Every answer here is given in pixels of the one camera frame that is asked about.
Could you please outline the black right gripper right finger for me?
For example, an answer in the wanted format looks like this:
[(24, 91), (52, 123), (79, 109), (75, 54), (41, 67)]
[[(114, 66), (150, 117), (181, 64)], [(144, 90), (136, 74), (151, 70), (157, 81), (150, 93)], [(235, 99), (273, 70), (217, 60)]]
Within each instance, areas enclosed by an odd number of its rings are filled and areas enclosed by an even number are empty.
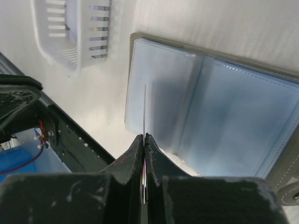
[(285, 224), (271, 187), (254, 177), (187, 174), (145, 136), (148, 221), (151, 224)]

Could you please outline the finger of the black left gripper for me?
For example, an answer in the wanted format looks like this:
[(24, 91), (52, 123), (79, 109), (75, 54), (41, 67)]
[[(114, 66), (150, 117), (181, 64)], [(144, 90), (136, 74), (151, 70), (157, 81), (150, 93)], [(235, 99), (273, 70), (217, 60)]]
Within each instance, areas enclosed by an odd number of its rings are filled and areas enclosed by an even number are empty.
[(42, 84), (28, 76), (0, 76), (0, 139), (37, 126), (35, 103)]

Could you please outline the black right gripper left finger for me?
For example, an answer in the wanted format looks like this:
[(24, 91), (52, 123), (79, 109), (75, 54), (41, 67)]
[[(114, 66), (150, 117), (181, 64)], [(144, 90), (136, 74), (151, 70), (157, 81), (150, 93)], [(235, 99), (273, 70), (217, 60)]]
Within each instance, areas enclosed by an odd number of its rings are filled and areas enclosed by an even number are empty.
[(138, 224), (144, 138), (100, 172), (9, 175), (0, 186), (3, 224)]

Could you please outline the white plastic basket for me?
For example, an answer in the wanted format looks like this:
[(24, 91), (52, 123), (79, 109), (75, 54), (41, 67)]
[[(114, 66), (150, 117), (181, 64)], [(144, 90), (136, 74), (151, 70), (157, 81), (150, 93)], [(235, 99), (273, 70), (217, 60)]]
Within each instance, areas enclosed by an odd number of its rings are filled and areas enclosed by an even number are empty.
[(30, 1), (38, 49), (47, 62), (76, 77), (105, 60), (111, 1)]

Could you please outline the grey card holder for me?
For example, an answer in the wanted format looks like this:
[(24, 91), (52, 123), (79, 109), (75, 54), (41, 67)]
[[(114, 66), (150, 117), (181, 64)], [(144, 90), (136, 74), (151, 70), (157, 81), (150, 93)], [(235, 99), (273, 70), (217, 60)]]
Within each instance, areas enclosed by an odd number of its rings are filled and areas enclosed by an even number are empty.
[(143, 33), (130, 36), (125, 127), (201, 176), (265, 179), (299, 204), (299, 75)]

